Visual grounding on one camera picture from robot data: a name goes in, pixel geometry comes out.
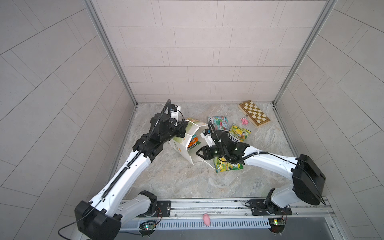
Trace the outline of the teal Fox's candy bag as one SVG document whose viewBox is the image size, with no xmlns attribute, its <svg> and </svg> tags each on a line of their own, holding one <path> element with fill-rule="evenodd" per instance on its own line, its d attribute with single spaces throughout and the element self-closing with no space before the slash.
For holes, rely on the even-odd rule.
<svg viewBox="0 0 384 240">
<path fill-rule="evenodd" d="M 225 116 L 208 117 L 208 122 L 212 123 L 215 130 L 229 131 L 230 126 Z"/>
</svg>

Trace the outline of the white illustrated paper bag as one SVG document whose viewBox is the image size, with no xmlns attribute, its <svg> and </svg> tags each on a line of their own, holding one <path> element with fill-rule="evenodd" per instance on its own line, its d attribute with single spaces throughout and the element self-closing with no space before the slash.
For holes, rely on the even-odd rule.
<svg viewBox="0 0 384 240">
<path fill-rule="evenodd" d="M 188 126 L 186 128 L 185 137 L 173 137 L 170 140 L 171 147 L 176 150 L 176 152 L 178 152 L 182 157 L 184 157 L 190 164 L 194 165 L 197 163 L 206 163 L 209 167 L 215 170 L 215 167 L 196 155 L 196 152 L 200 148 L 207 146 L 206 141 L 201 137 L 201 133 L 203 130 L 209 128 L 208 124 L 191 118 L 187 119 L 186 122 L 188 122 Z M 197 135 L 201 143 L 188 151 L 187 147 L 193 135 Z"/>
</svg>

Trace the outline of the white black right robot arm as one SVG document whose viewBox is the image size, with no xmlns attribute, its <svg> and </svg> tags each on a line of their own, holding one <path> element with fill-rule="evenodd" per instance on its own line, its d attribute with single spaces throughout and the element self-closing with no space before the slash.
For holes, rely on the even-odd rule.
<svg viewBox="0 0 384 240">
<path fill-rule="evenodd" d="M 214 141 L 211 147 L 201 147 L 196 155 L 204 160 L 223 157 L 228 163 L 256 166 L 290 180 L 289 184 L 272 188 L 268 193 L 263 208 L 270 215 L 286 214 L 288 205 L 300 201 L 313 206 L 325 204 L 322 194 L 326 177 L 307 155 L 284 157 L 246 143 L 230 141 L 225 144 L 223 140 Z"/>
</svg>

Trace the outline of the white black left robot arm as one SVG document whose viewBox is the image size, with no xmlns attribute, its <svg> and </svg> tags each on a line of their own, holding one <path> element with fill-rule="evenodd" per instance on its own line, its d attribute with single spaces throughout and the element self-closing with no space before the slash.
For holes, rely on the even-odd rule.
<svg viewBox="0 0 384 240">
<path fill-rule="evenodd" d="M 124 196 L 139 175 L 163 150 L 173 137 L 185 137 L 188 122 L 177 121 L 168 114 L 156 114 L 151 119 L 150 132 L 141 136 L 127 161 L 89 202 L 81 201 L 75 208 L 78 230 L 91 240 L 113 240 L 122 225 L 137 216 L 157 215 L 157 196 L 140 192 L 134 199 L 122 203 Z"/>
</svg>

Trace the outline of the green Fox's spring tea bag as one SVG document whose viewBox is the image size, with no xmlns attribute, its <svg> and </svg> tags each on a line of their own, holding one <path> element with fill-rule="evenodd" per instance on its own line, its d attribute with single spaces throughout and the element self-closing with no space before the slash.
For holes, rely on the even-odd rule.
<svg viewBox="0 0 384 240">
<path fill-rule="evenodd" d="M 229 130 L 230 139 L 235 142 L 244 142 L 252 132 L 233 124 Z"/>
</svg>

